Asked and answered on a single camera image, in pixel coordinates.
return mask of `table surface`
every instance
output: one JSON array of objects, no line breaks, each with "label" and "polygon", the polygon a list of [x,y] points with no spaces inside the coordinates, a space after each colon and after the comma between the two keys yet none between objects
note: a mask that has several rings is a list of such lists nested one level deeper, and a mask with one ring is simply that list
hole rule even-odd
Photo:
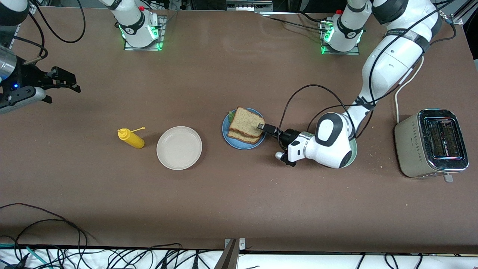
[{"label": "table surface", "polygon": [[[63,38],[81,32],[78,9],[43,9]],[[50,54],[38,66],[73,72],[82,92],[48,90],[53,104],[0,117],[1,204],[26,202],[61,214],[90,232],[93,245],[221,248],[226,237],[244,237],[262,250],[477,252],[478,75],[461,27],[457,38],[427,52],[420,74],[399,95],[402,119],[444,108],[460,120],[470,166],[447,184],[400,172],[391,97],[380,101],[358,140],[357,159],[343,169],[310,160],[292,168],[274,158],[279,147],[271,138],[241,151],[222,137],[222,121],[238,105],[277,125],[290,95],[306,84],[354,100],[361,68],[385,32],[373,18],[359,56],[334,56],[320,53],[316,32],[252,12],[180,11],[161,52],[123,51],[110,11],[85,15],[86,34],[75,44],[41,24]],[[298,15],[278,17],[313,25]],[[437,38],[451,34],[445,25]],[[30,18],[19,36],[40,41]],[[26,59],[37,52],[20,42],[13,50]],[[304,130],[336,103],[321,89],[305,90],[291,102],[284,127]],[[203,142],[199,161],[183,171],[165,168],[156,156],[161,134],[178,125]],[[117,129],[141,126],[145,148],[118,139]],[[13,235],[45,217],[4,209],[0,230]],[[76,244],[75,231],[58,224],[26,236],[20,243]]]}]

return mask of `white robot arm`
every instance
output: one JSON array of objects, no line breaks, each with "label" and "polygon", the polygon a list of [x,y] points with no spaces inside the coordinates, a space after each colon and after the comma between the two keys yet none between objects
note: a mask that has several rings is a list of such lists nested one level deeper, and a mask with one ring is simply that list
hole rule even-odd
[{"label": "white robot arm", "polygon": [[299,159],[309,158],[331,168],[344,167],[352,156],[349,142],[355,138],[363,119],[375,108],[377,99],[413,68],[440,29],[441,18],[435,11],[429,0],[375,0],[373,5],[368,0],[349,0],[344,13],[330,19],[334,32],[326,41],[333,49],[351,50],[370,13],[388,30],[362,69],[362,90],[347,112],[322,115],[315,135],[292,129],[282,132],[268,124],[259,126],[278,136],[287,147],[285,152],[276,153],[276,158],[292,166]]},{"label": "white robot arm", "polygon": [[[99,0],[114,14],[120,24],[123,38],[133,47],[145,47],[158,39],[158,17],[140,10],[134,0]],[[0,0],[0,25],[15,26],[28,15],[28,0]],[[75,75],[59,67],[43,72],[34,64],[16,56],[11,50],[0,46],[0,114],[28,104],[44,101],[51,103],[45,90],[70,88],[80,92]]]},{"label": "white robot arm", "polygon": [[113,12],[123,38],[133,47],[142,48],[158,39],[158,15],[140,10],[134,0],[98,0]]}]

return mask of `black strap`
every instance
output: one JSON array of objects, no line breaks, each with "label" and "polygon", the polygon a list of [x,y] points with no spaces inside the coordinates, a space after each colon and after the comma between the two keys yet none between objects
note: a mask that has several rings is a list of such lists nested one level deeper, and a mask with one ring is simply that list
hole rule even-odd
[{"label": "black strap", "polygon": [[361,105],[363,106],[364,108],[368,109],[368,110],[374,110],[375,109],[375,106],[372,105],[372,104],[369,104],[367,102],[367,100],[365,100],[365,98],[360,98],[357,96],[357,98],[355,99],[355,103],[358,104],[358,105]]},{"label": "black strap", "polygon": [[350,28],[347,28],[343,23],[342,23],[342,15],[337,20],[337,26],[339,30],[344,33],[344,36],[346,39],[353,39],[355,38],[360,32],[362,31],[363,27],[360,27],[359,29],[352,30]]},{"label": "black strap", "polygon": [[138,22],[136,22],[135,24],[132,24],[132,25],[123,25],[120,23],[120,27],[123,29],[123,31],[125,31],[126,33],[128,34],[131,34],[131,35],[134,35],[136,34],[136,31],[138,29],[140,29],[141,27],[143,27],[143,24],[145,22],[145,16],[144,16],[144,13],[143,12],[140,12],[141,13],[141,17],[140,17],[140,20]]},{"label": "black strap", "polygon": [[122,0],[115,0],[111,6],[105,5],[109,10],[115,10],[120,4]]},{"label": "black strap", "polygon": [[391,30],[388,30],[387,33],[385,34],[385,36],[388,36],[388,35],[399,35],[401,37],[404,37],[408,40],[415,42],[417,45],[419,45],[422,48],[423,53],[425,53],[430,48],[430,42],[428,42],[426,38],[415,33],[412,30],[399,29],[399,28],[391,29]]},{"label": "black strap", "polygon": [[360,12],[364,11],[366,6],[367,6],[367,4],[363,5],[363,7],[362,7],[361,9],[356,9],[356,8],[352,8],[352,7],[347,3],[348,9],[350,9],[350,11],[355,12],[355,13],[360,13]]}]

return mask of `white plate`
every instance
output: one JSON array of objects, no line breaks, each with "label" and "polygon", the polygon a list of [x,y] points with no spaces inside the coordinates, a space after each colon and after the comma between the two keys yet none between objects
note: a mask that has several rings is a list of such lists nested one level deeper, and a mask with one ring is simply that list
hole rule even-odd
[{"label": "white plate", "polygon": [[186,126],[173,127],[161,136],[156,147],[159,161],[169,169],[183,170],[197,162],[203,143],[193,129]]}]

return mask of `metal post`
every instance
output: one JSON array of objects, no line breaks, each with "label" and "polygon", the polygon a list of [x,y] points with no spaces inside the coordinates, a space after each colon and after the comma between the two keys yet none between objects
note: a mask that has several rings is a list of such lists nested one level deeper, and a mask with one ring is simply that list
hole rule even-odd
[{"label": "metal post", "polygon": [[231,239],[214,269],[236,269],[239,258],[239,239]]}]

